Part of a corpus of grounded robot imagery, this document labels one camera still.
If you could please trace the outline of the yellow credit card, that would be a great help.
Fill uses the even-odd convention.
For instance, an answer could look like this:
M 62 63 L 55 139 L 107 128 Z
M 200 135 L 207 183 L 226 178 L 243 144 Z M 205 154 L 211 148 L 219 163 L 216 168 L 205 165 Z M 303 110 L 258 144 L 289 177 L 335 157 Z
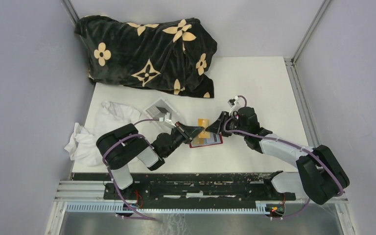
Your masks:
M 195 138 L 192 142 L 191 142 L 191 147 L 200 147 L 200 146 L 203 146 L 205 144 L 205 140 L 204 138 Z
M 204 128 L 204 130 L 198 135 L 198 138 L 200 139 L 210 138 L 211 134 L 205 130 L 209 126 L 209 120 L 205 118 L 199 118 L 198 125 Z

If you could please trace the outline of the white striped credit card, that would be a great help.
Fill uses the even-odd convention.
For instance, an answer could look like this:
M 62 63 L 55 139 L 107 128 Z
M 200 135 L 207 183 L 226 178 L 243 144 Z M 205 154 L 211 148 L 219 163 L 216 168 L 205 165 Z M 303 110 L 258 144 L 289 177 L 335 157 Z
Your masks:
M 210 138 L 206 139 L 206 144 L 207 145 L 215 145 L 215 144 L 221 144 L 222 140 L 219 135 L 212 134 Z

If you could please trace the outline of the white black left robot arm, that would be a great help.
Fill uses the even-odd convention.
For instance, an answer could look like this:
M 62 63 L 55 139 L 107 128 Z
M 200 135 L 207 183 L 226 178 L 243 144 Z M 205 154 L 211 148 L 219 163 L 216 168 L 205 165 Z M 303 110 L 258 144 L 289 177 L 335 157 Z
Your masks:
M 129 199 L 135 187 L 128 164 L 134 158 L 154 171 L 164 165 L 165 158 L 178 147 L 190 144 L 204 130 L 201 126 L 187 126 L 177 122 L 170 133 L 160 133 L 150 143 L 134 124 L 127 124 L 99 137 L 96 147 L 116 186 L 116 193 L 123 199 Z

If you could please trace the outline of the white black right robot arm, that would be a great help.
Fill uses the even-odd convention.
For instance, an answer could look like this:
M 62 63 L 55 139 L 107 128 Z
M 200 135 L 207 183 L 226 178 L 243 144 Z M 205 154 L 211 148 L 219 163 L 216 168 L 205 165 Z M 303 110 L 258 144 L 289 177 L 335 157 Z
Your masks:
M 282 193 L 298 193 L 322 205 L 341 196 L 350 185 L 347 174 L 329 147 L 305 146 L 282 139 L 260 125 L 251 107 L 232 113 L 221 112 L 206 131 L 223 137 L 242 136 L 250 149 L 276 157 L 297 169 L 297 172 L 279 171 L 269 177 L 269 183 L 263 186 L 263 194 L 270 200 L 277 199 Z

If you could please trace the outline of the red leather card holder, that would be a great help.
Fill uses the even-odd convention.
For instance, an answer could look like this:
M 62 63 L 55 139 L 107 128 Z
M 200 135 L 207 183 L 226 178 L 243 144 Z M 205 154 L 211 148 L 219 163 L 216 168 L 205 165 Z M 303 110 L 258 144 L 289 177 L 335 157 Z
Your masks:
M 221 135 L 211 134 L 209 138 L 199 138 L 196 137 L 190 144 L 190 148 L 199 148 L 212 145 L 223 144 L 223 139 Z

